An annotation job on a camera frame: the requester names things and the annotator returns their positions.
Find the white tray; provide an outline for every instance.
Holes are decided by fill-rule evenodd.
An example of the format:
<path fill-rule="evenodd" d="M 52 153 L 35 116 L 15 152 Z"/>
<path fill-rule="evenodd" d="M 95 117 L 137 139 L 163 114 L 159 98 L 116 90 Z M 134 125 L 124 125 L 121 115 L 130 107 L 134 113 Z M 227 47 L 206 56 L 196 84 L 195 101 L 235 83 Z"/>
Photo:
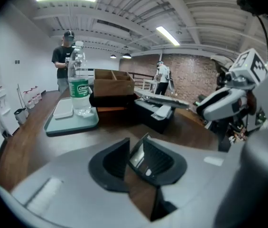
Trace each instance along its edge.
<path fill-rule="evenodd" d="M 54 111 L 54 118 L 60 119 L 60 118 L 69 117 L 69 116 L 72 116 L 73 113 L 74 111 L 73 111 L 72 100 L 70 98 L 62 99 L 59 101 Z"/>

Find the trash can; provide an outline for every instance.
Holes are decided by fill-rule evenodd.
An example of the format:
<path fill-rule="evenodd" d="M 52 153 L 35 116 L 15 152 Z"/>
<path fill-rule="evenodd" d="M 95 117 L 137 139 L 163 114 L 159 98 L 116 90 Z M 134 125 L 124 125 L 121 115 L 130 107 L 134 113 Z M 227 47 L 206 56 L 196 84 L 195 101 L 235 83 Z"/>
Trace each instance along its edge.
<path fill-rule="evenodd" d="M 24 108 L 23 109 L 21 108 L 21 109 L 16 110 L 14 112 L 14 114 L 15 114 L 15 117 L 16 117 L 16 119 L 18 120 L 18 122 L 20 124 L 25 123 L 26 117 L 25 117 L 25 113 L 24 113 Z"/>
<path fill-rule="evenodd" d="M 28 113 L 27 107 L 23 108 L 23 112 L 24 112 L 25 117 L 28 118 L 29 113 Z"/>

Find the cable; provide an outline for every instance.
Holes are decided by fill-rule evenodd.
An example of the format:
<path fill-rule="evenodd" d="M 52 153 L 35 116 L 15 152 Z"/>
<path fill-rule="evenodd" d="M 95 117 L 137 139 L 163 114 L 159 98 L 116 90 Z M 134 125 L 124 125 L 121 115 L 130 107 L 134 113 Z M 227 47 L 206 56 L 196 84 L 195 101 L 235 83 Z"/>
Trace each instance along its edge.
<path fill-rule="evenodd" d="M 256 16 L 261 24 L 261 27 L 263 29 L 263 32 L 265 33 L 265 37 L 266 37 L 266 43 L 267 43 L 267 51 L 268 51 L 268 34 L 267 34 L 267 30 L 266 30 L 266 27 L 265 25 L 263 24 L 262 22 L 262 19 L 259 17 L 259 16 Z"/>
<path fill-rule="evenodd" d="M 21 107 L 24 108 L 24 107 L 25 107 L 25 102 L 24 102 L 24 100 L 23 100 L 23 97 L 22 97 L 22 94 L 21 94 L 21 91 L 20 91 L 20 86 L 19 86 L 19 84 L 18 84 L 18 88 L 17 88 L 17 93 L 18 93 L 18 97 L 19 97 L 19 100 L 20 100 Z"/>

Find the wooden crate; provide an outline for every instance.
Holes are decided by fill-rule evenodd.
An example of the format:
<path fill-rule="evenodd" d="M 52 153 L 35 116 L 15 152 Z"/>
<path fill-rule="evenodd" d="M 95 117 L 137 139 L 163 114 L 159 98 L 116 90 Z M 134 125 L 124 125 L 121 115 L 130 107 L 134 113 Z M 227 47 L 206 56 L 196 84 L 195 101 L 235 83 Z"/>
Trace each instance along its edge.
<path fill-rule="evenodd" d="M 134 80 L 127 72 L 95 69 L 95 97 L 132 95 L 134 84 Z"/>

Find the bottle cap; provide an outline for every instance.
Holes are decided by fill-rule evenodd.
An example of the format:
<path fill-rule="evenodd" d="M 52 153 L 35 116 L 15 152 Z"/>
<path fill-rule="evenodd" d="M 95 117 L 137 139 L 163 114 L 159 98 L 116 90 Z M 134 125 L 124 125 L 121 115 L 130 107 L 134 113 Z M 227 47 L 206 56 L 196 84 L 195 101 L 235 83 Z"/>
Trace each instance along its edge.
<path fill-rule="evenodd" d="M 83 47 L 83 41 L 76 41 L 75 43 L 76 46 L 80 46 L 80 47 Z"/>

